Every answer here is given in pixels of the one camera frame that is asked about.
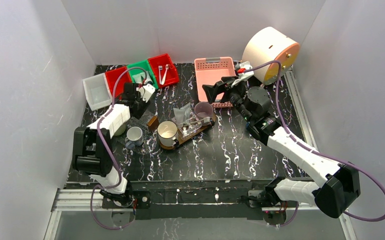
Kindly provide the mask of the white ribbed mug black rim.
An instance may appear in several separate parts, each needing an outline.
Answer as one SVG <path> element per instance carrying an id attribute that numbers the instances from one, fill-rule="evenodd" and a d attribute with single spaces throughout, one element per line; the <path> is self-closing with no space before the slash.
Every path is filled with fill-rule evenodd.
<path id="1" fill-rule="evenodd" d="M 166 120 L 157 127 L 160 144 L 164 147 L 175 147 L 178 143 L 179 133 L 175 122 Z"/>

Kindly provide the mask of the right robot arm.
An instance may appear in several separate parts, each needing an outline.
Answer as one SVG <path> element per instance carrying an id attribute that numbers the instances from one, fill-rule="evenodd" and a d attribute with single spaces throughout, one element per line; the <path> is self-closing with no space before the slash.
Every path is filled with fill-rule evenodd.
<path id="1" fill-rule="evenodd" d="M 298 181 L 277 177 L 250 200 L 272 206 L 287 201 L 306 203 L 317 206 L 331 218 L 338 218 L 360 195 L 359 172 L 319 156 L 316 150 L 286 132 L 281 121 L 270 112 L 272 102 L 267 91 L 260 86 L 246 87 L 245 82 L 233 85 L 233 80 L 202 86 L 209 103 L 221 94 L 221 102 L 233 105 L 256 140 L 287 157 L 312 178 L 312 181 Z"/>

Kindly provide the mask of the grey mug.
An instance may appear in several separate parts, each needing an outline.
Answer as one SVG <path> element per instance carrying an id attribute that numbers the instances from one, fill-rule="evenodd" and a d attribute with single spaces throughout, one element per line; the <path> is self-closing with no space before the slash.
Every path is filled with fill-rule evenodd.
<path id="1" fill-rule="evenodd" d="M 126 132 L 125 146 L 128 149 L 133 149 L 141 146 L 144 143 L 143 130 L 138 126 L 129 128 Z"/>

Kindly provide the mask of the clear textured square holder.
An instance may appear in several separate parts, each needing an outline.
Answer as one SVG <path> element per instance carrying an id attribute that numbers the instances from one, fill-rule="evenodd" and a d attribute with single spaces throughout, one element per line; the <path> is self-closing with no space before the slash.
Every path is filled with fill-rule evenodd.
<path id="1" fill-rule="evenodd" d="M 196 121 L 198 120 L 196 117 L 191 117 L 187 122 Z M 197 125 L 193 125 L 190 127 L 183 127 L 183 125 L 177 125 L 179 138 L 180 139 L 186 139 L 188 137 L 191 137 L 193 134 L 197 133 L 198 130 L 202 127 L 202 125 L 199 123 Z"/>

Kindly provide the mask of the orange cap toothpaste tube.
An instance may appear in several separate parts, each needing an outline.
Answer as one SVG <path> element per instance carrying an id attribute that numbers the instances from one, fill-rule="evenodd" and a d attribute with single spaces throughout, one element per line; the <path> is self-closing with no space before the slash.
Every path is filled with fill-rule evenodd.
<path id="1" fill-rule="evenodd" d="M 173 108 L 175 122 L 177 125 L 183 125 L 185 122 L 186 111 L 183 108 Z"/>

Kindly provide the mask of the black cap toothpaste tube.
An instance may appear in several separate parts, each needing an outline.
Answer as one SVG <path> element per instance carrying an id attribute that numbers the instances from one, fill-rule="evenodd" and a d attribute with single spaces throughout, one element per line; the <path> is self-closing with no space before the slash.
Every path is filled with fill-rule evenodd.
<path id="1" fill-rule="evenodd" d="M 187 121 L 190 119 L 191 117 L 191 103 L 187 103 L 186 105 L 183 105 L 180 110 L 182 111 L 183 113 L 183 121 Z"/>

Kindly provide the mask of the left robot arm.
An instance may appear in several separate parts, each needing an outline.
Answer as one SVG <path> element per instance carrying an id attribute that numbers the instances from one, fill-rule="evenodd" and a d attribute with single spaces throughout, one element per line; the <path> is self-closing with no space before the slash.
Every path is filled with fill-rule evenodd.
<path id="1" fill-rule="evenodd" d="M 112 97 L 110 107 L 98 120 L 77 127 L 73 137 L 72 168 L 96 180 L 103 191 L 124 194 L 128 180 L 122 176 L 113 154 L 112 138 L 128 120 L 142 117 L 155 91 L 150 83 L 126 82 L 123 92 Z"/>

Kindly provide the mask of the purple mug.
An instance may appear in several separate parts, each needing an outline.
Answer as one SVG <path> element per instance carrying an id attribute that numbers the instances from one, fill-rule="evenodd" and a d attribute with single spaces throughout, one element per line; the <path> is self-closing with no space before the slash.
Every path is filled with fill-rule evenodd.
<path id="1" fill-rule="evenodd" d="M 208 102 L 199 102 L 194 106 L 194 113 L 199 121 L 209 122 L 213 116 L 214 108 Z"/>

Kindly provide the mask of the beige toothbrush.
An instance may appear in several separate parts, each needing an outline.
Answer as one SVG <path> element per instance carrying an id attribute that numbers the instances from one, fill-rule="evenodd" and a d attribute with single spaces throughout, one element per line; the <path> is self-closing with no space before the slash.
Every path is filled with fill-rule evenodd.
<path id="1" fill-rule="evenodd" d="M 201 126 L 208 126 L 208 125 L 213 126 L 214 125 L 214 121 L 210 117 L 205 117 L 205 118 L 202 118 L 202 119 L 199 119 L 199 120 L 195 120 L 195 121 L 183 122 L 182 126 L 186 127 L 186 128 L 187 127 L 189 128 L 189 127 L 197 125 L 197 124 L 201 124 Z"/>

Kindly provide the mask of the clear holder with round holes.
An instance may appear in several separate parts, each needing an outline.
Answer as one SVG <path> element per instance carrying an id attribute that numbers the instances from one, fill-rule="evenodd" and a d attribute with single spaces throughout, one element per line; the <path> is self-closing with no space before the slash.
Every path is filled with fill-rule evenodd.
<path id="1" fill-rule="evenodd" d="M 154 117 L 154 113 L 146 110 L 144 114 L 140 118 L 131 117 L 130 120 L 126 123 L 129 128 L 131 127 L 139 127 L 143 131 L 148 132 L 148 122 Z"/>

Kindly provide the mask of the green mug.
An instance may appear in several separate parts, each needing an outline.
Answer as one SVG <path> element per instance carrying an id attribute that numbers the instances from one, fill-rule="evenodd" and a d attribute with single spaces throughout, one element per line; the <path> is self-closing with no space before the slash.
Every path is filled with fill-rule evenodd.
<path id="1" fill-rule="evenodd" d="M 117 136 L 120 136 L 122 135 L 125 131 L 126 131 L 126 124 L 122 124 L 115 132 L 114 132 L 114 136 L 117 137 Z"/>

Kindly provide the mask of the brown wooden holder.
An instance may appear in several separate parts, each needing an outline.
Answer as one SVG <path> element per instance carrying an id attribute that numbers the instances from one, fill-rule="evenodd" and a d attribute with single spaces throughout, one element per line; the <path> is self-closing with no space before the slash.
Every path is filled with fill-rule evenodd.
<path id="1" fill-rule="evenodd" d="M 160 124 L 159 118 L 157 115 L 154 115 L 147 123 L 148 130 L 152 133 L 157 130 Z"/>

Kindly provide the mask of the blue cap toothpaste tube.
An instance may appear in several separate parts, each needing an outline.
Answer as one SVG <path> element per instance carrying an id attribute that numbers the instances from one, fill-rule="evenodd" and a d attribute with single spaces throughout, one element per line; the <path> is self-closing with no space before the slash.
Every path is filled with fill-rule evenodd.
<path id="1" fill-rule="evenodd" d="M 155 84 L 155 77 L 152 76 L 152 75 L 147 74 L 145 82 L 146 82 L 147 85 L 152 85 L 153 86 Z"/>

